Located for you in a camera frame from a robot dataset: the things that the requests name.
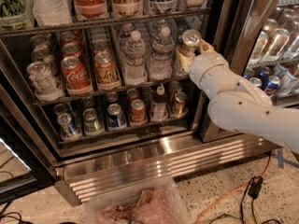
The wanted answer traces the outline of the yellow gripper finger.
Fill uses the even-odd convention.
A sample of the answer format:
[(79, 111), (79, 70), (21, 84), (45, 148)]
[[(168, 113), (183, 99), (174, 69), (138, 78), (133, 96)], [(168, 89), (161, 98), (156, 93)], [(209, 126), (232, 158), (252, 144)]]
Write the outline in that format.
[(178, 67), (180, 70), (188, 71), (191, 67), (191, 63), (195, 58), (193, 49), (184, 49), (181, 46), (176, 47), (176, 58), (178, 61)]
[(213, 46), (207, 43), (204, 39), (201, 40), (199, 50), (201, 54), (214, 52)]

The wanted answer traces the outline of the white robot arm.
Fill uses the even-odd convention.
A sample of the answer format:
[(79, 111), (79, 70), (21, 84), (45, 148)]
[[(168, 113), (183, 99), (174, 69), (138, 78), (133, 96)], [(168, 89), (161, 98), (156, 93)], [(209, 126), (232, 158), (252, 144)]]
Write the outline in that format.
[(176, 48), (181, 66), (209, 99), (207, 113), (218, 127), (261, 136), (299, 153), (299, 110), (273, 105), (261, 89), (235, 74), (227, 61), (207, 42), (196, 55)]

